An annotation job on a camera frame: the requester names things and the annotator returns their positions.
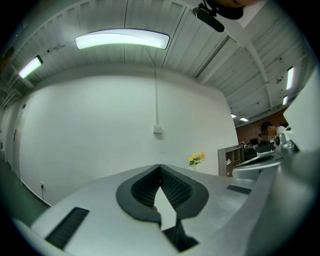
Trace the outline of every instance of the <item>brown wall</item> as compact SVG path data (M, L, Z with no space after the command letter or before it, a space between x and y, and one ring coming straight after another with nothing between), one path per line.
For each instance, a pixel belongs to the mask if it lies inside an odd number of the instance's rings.
M246 144L250 143L250 140L252 139L258 139L259 143L261 138L258 136L260 131L261 124L264 121L270 121L273 125L278 126L283 123L286 123L286 119L284 117L284 111L285 109L282 109L278 111L277 113L274 113L272 115L269 115L263 119L260 119L255 122L251 122L249 124L246 124L244 126L236 128L236 135L238 137L238 142L241 143L242 141Z

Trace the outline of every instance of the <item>ceiling light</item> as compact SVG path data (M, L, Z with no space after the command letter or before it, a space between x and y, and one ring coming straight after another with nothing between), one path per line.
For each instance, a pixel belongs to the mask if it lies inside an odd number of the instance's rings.
M282 105L286 105L287 102L288 102L288 96L284 96Z
M33 60L31 60L20 72L19 76L21 78L25 78L32 71L34 71L37 67L41 66L44 63L39 55L37 55Z
M78 49L110 44L133 44L166 49L167 34L140 29L108 29L84 34L75 38Z
M293 67L290 67L288 69L288 80L286 82L286 89L289 90L292 86L292 83L294 81L294 68Z

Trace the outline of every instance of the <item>green floor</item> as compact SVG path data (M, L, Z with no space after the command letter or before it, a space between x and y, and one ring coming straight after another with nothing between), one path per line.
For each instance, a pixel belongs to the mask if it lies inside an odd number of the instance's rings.
M0 160L0 196L9 216L24 222L28 227L46 209L26 190L11 171L8 163Z

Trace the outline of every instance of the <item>baseboard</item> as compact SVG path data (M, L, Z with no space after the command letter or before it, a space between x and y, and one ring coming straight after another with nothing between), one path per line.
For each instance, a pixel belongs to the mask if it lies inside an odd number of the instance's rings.
M36 193L34 193L22 180L21 180L21 184L25 187L26 190L28 190L28 192L35 198L37 199L42 205L44 205L45 207L49 208L51 207L50 204L48 204L46 201L42 200L42 198L40 198Z

